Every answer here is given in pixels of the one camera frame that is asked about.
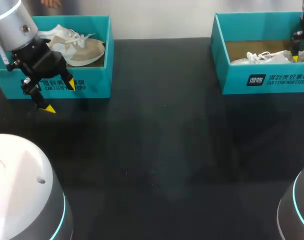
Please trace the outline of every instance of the black tabletop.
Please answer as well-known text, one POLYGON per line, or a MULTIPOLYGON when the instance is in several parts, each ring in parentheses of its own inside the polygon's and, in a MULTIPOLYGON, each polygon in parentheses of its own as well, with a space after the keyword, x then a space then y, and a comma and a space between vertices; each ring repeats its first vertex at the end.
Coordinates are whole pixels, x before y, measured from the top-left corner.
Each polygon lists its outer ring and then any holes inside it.
POLYGON ((278 239, 304 93, 223 96, 209 38, 116 40, 110 99, 51 103, 0 89, 0 133, 49 157, 76 240, 278 239))

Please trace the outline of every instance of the shoelace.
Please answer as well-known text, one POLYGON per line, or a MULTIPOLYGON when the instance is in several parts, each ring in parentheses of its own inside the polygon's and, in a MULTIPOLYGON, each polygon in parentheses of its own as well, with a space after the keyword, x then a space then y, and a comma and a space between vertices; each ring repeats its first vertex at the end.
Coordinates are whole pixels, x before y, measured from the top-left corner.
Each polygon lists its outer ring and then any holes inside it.
POLYGON ((272 55, 268 51, 262 52, 259 55, 257 55, 256 53, 247 52, 246 57, 250 60, 250 62, 256 64, 259 63, 261 60, 269 59, 270 57, 272 57, 272 55))
POLYGON ((85 48, 86 46, 86 40, 93 36, 95 33, 92 33, 92 34, 88 34, 86 36, 84 36, 83 34, 78 34, 77 32, 75 32, 74 30, 72 29, 69 29, 69 31, 66 33, 69 37, 71 37, 71 40, 68 40, 66 41, 65 43, 69 44, 69 43, 73 43, 74 45, 79 45, 81 48, 85 48))

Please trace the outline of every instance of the open shoebox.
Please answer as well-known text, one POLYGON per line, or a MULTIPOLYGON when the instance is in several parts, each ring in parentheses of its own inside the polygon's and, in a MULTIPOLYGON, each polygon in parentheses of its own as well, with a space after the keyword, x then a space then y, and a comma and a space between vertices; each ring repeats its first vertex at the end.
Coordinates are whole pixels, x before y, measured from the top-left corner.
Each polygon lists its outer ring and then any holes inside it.
POLYGON ((291 38, 300 31, 302 12, 217 13, 211 50, 223 94, 304 92, 304 63, 231 64, 260 54, 291 50, 291 38))

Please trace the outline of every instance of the small hole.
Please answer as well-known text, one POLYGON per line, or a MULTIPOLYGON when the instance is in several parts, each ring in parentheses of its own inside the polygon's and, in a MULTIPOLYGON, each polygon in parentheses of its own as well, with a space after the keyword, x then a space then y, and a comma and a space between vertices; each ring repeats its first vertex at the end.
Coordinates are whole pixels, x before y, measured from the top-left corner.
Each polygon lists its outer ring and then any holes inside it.
POLYGON ((40 177, 40 176, 38 176, 38 177, 36 178, 36 180, 37 180, 37 182, 38 182, 39 184, 45 184, 45 183, 46 183, 46 181, 45 181, 42 177, 40 177))

